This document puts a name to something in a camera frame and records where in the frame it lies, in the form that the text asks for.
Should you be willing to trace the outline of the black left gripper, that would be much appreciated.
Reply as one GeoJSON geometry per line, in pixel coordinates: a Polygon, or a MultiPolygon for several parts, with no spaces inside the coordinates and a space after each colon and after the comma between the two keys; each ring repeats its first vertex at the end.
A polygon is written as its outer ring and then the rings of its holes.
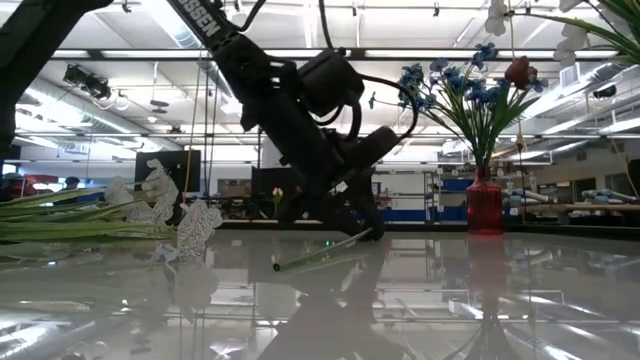
{"type": "Polygon", "coordinates": [[[308,219],[319,221],[328,230],[354,235],[355,220],[348,208],[335,199],[324,199],[344,182],[346,196],[364,218],[364,229],[370,229],[367,238],[377,241],[383,237],[384,220],[372,191],[374,170],[366,159],[363,139],[349,139],[332,129],[320,129],[310,117],[282,117],[279,150],[300,187],[295,199],[278,206],[279,223],[295,223],[306,213],[308,219]]]}

